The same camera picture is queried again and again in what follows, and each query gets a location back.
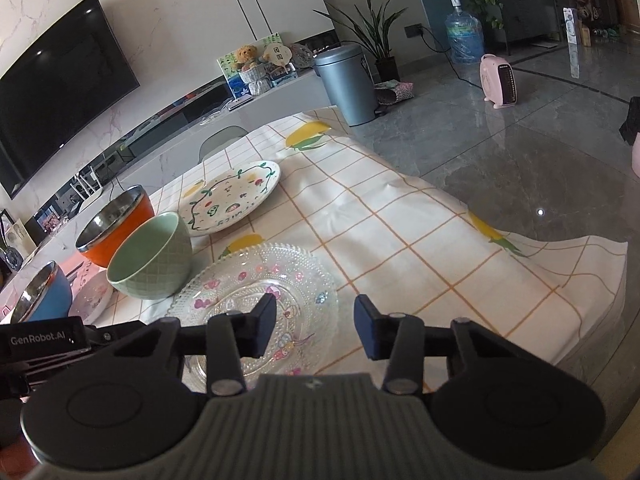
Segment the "blue steel bowl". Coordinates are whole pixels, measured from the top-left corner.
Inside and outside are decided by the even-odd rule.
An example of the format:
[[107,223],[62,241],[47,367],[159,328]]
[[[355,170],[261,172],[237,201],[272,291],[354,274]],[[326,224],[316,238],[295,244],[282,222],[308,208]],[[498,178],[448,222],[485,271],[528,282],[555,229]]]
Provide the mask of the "blue steel bowl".
[[49,261],[32,278],[12,311],[12,324],[66,318],[73,302],[72,288],[55,261]]

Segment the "clear embossed glass plate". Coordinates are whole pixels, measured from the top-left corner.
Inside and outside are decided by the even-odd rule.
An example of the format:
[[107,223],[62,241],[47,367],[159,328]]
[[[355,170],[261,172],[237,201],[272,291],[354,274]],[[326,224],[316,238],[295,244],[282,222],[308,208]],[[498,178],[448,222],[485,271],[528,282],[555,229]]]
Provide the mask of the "clear embossed glass plate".
[[338,298],[332,276],[303,248],[265,243],[225,256],[192,278],[167,314],[204,325],[217,314],[250,312],[265,294],[277,300],[276,324],[265,354],[241,360],[246,384],[253,388],[262,374],[314,374],[337,328]]

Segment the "small clear sticker dish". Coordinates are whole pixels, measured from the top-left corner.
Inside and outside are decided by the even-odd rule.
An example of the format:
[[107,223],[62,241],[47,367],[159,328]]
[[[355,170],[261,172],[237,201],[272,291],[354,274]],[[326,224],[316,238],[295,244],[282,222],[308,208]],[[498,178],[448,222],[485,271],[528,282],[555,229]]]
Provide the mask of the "small clear sticker dish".
[[94,274],[79,289],[67,315],[70,318],[80,318],[85,325],[92,325],[106,310],[113,292],[114,287],[108,281],[105,271]]

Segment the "green ceramic bowl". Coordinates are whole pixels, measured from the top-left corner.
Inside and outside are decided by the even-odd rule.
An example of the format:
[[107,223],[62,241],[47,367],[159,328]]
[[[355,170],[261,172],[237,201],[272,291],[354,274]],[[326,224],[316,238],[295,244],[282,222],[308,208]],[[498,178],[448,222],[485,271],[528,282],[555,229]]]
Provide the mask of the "green ceramic bowl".
[[122,242],[106,269],[122,294],[163,300],[183,286],[191,272],[192,246],[186,222],[175,211],[145,221]]

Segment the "orange steel bowl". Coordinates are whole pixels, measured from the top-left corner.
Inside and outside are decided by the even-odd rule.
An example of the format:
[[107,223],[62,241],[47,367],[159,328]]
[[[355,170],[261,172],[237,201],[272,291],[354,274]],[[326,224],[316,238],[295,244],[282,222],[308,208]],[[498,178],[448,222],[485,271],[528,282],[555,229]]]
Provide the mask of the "orange steel bowl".
[[91,218],[78,235],[75,248],[87,260],[106,269],[126,238],[153,217],[154,209],[144,187],[130,186]]

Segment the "white painted ceramic plate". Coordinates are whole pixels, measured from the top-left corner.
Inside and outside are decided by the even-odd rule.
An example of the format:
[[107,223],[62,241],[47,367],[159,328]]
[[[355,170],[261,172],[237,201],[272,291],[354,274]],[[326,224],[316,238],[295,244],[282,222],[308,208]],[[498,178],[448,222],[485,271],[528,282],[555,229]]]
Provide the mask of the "white painted ceramic plate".
[[178,209],[189,236],[215,234],[246,218],[274,192],[280,175],[277,162],[256,160],[194,185]]

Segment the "checked lemon tablecloth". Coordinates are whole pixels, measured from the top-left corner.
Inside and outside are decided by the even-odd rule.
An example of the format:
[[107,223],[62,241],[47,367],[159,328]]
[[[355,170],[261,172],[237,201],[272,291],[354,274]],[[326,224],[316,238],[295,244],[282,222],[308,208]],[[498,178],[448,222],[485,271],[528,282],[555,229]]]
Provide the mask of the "checked lemon tablecloth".
[[[544,242],[496,230],[440,188],[366,150],[334,107],[254,130],[165,184],[152,205],[178,210],[194,185],[256,160],[279,164],[276,189],[234,226],[194,237],[186,284],[255,245],[311,252],[338,298],[337,328],[314,374],[381,377],[354,326],[361,294],[384,313],[413,314],[428,325],[468,318],[584,382],[612,354],[625,302],[625,244],[595,235]],[[152,322],[168,315],[174,297],[116,295],[100,323]]]

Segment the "grey round chair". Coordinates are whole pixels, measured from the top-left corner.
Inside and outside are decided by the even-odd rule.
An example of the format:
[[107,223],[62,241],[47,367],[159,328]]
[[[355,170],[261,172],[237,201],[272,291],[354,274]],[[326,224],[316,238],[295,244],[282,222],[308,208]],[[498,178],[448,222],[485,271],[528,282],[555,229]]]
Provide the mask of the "grey round chair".
[[247,131],[240,126],[228,126],[226,128],[222,128],[202,143],[200,151],[198,152],[198,161],[204,162],[204,160],[225,150],[231,144],[242,139],[242,137],[246,135]]

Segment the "green picture book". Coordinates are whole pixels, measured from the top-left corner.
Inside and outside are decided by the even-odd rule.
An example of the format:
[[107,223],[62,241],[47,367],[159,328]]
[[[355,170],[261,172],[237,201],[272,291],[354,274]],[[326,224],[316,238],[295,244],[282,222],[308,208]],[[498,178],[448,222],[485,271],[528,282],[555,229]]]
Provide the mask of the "green picture book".
[[282,44],[282,37],[277,32],[262,39],[254,41],[252,44],[244,44],[231,53],[217,58],[217,63],[222,73],[227,79],[231,79],[243,70],[248,70],[260,62],[262,52],[270,44]]

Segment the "grey trash can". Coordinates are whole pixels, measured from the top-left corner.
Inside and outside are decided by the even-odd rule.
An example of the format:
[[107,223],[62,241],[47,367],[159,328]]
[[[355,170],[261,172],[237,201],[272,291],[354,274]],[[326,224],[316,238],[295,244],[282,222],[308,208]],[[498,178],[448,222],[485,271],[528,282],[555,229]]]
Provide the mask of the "grey trash can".
[[367,59],[359,44],[346,44],[319,53],[314,58],[314,70],[331,103],[340,109],[350,126],[375,120],[378,100]]

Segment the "teddy bear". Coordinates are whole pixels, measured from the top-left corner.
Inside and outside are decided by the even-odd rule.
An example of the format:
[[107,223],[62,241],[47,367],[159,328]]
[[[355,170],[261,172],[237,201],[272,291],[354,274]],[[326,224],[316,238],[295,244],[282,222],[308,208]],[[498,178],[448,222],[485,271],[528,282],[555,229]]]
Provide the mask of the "teddy bear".
[[235,69],[238,72],[246,72],[259,64],[258,49],[252,44],[240,47],[234,52]]

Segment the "round paper fan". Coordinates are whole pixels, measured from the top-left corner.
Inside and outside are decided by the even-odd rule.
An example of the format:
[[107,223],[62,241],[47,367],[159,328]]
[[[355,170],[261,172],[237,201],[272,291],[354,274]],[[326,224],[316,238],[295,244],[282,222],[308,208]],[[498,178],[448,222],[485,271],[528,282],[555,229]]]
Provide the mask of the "round paper fan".
[[280,44],[280,42],[267,44],[262,51],[262,60],[279,68],[287,68],[292,61],[292,57],[291,49],[285,44]]

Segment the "snake plant in pot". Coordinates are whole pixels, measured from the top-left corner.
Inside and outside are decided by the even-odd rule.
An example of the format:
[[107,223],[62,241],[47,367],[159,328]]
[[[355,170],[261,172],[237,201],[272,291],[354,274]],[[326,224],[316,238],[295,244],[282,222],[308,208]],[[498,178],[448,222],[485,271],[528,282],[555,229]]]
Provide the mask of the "snake plant in pot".
[[384,0],[378,6],[375,6],[373,0],[366,0],[366,10],[364,11],[354,4],[354,9],[357,13],[356,18],[352,18],[347,12],[331,3],[326,6],[338,16],[329,12],[314,10],[315,14],[328,18],[333,24],[348,29],[355,36],[355,39],[350,40],[350,42],[358,44],[372,56],[381,82],[399,80],[396,58],[390,46],[390,29],[408,8],[405,6],[388,14],[387,10],[392,1]]

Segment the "blue water jug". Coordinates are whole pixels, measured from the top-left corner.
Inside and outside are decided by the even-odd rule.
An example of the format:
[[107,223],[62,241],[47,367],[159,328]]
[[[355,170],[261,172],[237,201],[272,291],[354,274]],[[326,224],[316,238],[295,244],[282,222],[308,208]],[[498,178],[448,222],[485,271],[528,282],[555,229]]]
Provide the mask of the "blue water jug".
[[457,64],[480,62],[485,54],[483,27],[480,21],[462,9],[461,0],[450,0],[452,12],[445,27],[452,60]]

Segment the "black wall television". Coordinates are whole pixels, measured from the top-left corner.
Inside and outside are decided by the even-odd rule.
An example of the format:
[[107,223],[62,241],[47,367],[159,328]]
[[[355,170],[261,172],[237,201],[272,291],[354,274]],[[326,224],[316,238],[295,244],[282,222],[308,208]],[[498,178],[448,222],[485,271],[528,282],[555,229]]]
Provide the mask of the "black wall television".
[[1,77],[1,185],[8,195],[138,87],[100,0],[76,4]]

